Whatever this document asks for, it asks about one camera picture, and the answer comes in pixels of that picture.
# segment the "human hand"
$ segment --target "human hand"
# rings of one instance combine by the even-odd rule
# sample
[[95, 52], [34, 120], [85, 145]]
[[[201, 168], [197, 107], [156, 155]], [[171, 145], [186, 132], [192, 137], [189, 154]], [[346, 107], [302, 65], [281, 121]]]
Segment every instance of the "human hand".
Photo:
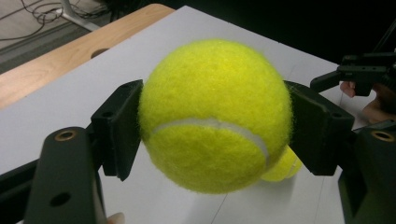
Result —
[[[340, 89], [349, 97], [356, 95], [354, 82], [343, 82]], [[378, 123], [387, 119], [396, 120], [396, 93], [382, 84], [374, 84], [373, 91], [376, 92], [376, 97], [363, 108], [363, 115], [368, 118], [370, 123]]]
[[107, 224], [124, 224], [125, 216], [123, 213], [116, 213], [107, 218]]

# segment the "wooden table edge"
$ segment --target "wooden table edge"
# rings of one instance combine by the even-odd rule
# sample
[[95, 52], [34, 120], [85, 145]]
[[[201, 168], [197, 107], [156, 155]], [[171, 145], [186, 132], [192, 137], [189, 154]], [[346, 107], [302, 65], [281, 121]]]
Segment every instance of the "wooden table edge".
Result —
[[109, 49], [175, 10], [151, 4], [110, 24], [0, 75], [0, 109], [89, 61], [100, 49]]

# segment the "table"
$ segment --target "table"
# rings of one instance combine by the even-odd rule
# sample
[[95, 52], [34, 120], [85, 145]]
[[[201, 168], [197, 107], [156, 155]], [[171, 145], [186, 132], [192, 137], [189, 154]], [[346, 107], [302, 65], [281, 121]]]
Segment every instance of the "table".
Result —
[[109, 49], [174, 10], [151, 4], [117, 21], [0, 75], [0, 109], [40, 89], [89, 61], [100, 49]]
[[[0, 110], [0, 174], [37, 159], [48, 134], [64, 127], [87, 127], [92, 113], [118, 86], [136, 79], [145, 81], [164, 56], [192, 40], [216, 37], [247, 44], [262, 52], [286, 80], [304, 85], [337, 66], [191, 7], [171, 11], [166, 9], [166, 17], [92, 60], [92, 49], [85, 49], [86, 63], [73, 70], [62, 67], [63, 74], [69, 71], [66, 75]], [[338, 105], [346, 101], [338, 89], [322, 95]], [[356, 109], [359, 115], [359, 106], [349, 109]], [[313, 176], [303, 167], [297, 176], [280, 183], [260, 181], [237, 192], [204, 195], [168, 180], [153, 166], [141, 144], [128, 179], [121, 183], [114, 177], [101, 177], [107, 214], [123, 212], [127, 223], [338, 224], [344, 222], [337, 186], [340, 172]]]

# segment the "fuzzy felt surface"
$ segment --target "fuzzy felt surface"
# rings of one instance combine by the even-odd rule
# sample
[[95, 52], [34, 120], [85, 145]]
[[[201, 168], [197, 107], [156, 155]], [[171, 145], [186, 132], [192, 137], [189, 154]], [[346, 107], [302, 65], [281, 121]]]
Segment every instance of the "fuzzy felt surface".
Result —
[[291, 178], [296, 175], [302, 166], [303, 163], [297, 155], [289, 146], [286, 146], [283, 155], [277, 160], [274, 166], [262, 175], [262, 179], [271, 182], [279, 182], [285, 178]]
[[258, 181], [265, 168], [261, 150], [228, 129], [176, 125], [158, 131], [146, 144], [152, 162], [167, 177], [202, 193], [242, 189]]
[[[247, 147], [249, 139], [245, 137], [246, 141], [239, 141], [239, 145], [234, 145], [228, 137], [235, 137], [235, 134], [218, 131], [213, 132], [214, 135], [209, 137], [207, 134], [201, 135], [201, 127], [193, 129], [196, 133], [191, 132], [191, 127], [188, 133], [184, 133], [183, 129], [179, 128], [177, 128], [179, 130], [177, 134], [172, 131], [171, 139], [175, 143], [166, 145], [172, 147], [174, 151], [185, 152], [186, 155], [193, 152], [195, 156], [191, 158], [182, 155], [183, 153], [175, 153], [174, 155], [179, 155], [180, 159], [169, 161], [167, 157], [172, 153], [162, 154], [164, 149], [161, 142], [171, 141], [166, 138], [167, 134], [164, 132], [168, 130], [171, 134], [170, 129], [160, 132], [154, 132], [154, 130], [175, 120], [191, 118], [215, 119], [218, 122], [231, 123], [249, 130], [260, 137], [269, 154], [268, 161], [262, 151], [258, 151], [257, 157], [263, 157], [265, 162], [275, 164], [290, 140], [291, 101], [282, 76], [256, 50], [224, 39], [199, 40], [171, 52], [151, 73], [143, 88], [139, 105], [142, 139], [154, 164], [168, 177], [173, 176], [173, 179], [182, 175], [183, 172], [195, 175], [191, 168], [164, 169], [161, 165], [162, 161], [169, 162], [168, 166], [179, 167], [177, 163], [180, 161], [200, 158], [195, 165], [202, 169], [192, 170], [207, 171], [208, 166], [219, 168], [218, 161], [206, 161], [205, 156], [197, 156], [207, 152], [207, 150], [202, 150], [207, 145], [216, 146], [208, 148], [217, 151], [215, 154], [218, 156], [223, 150], [221, 148], [239, 148], [240, 159], [234, 160], [236, 162], [234, 166], [251, 163], [250, 157], [242, 156], [246, 148], [250, 148], [250, 146]], [[201, 136], [201, 141], [196, 140], [197, 136]], [[222, 169], [227, 170], [227, 165], [223, 165]], [[264, 167], [272, 167], [272, 164], [264, 164]], [[241, 188], [257, 180], [255, 175], [246, 179], [244, 172], [235, 173], [234, 181], [228, 182], [228, 185], [235, 184]], [[216, 175], [212, 180], [223, 177]], [[247, 184], [236, 184], [238, 179]], [[180, 182], [179, 185], [196, 190], [198, 188], [194, 189], [193, 185], [197, 183], [206, 185], [211, 181], [208, 179], [195, 184]], [[211, 185], [208, 185], [206, 189], [210, 188], [212, 190], [206, 191], [226, 191]]]

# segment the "tennis ball seam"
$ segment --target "tennis ball seam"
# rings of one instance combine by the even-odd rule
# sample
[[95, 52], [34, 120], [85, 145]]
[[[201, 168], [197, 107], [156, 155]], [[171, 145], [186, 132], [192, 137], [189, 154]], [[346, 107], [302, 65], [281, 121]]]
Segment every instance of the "tennis ball seam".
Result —
[[196, 118], [188, 118], [188, 119], [177, 119], [173, 120], [164, 124], [160, 124], [159, 126], [155, 127], [151, 134], [155, 134], [159, 132], [162, 129], [173, 127], [173, 126], [179, 126], [179, 125], [198, 125], [198, 126], [204, 126], [204, 127], [211, 127], [215, 129], [226, 129], [229, 131], [232, 131], [234, 133], [238, 133], [242, 136], [244, 136], [247, 140], [252, 142], [256, 147], [258, 147], [261, 151], [262, 154], [265, 157], [266, 161], [269, 161], [269, 153], [267, 150], [267, 146], [265, 145], [265, 142], [262, 140], [262, 138], [253, 132], [251, 132], [249, 129], [246, 129], [244, 127], [241, 127], [239, 125], [210, 118], [210, 119], [196, 119]]
[[299, 160], [299, 159], [298, 159], [297, 157], [294, 159], [293, 165], [290, 167], [289, 172], [288, 172], [288, 174], [286, 175], [286, 178], [289, 178], [290, 175], [291, 175], [291, 173], [293, 172], [293, 170], [297, 167], [297, 161], [298, 161], [298, 160]]

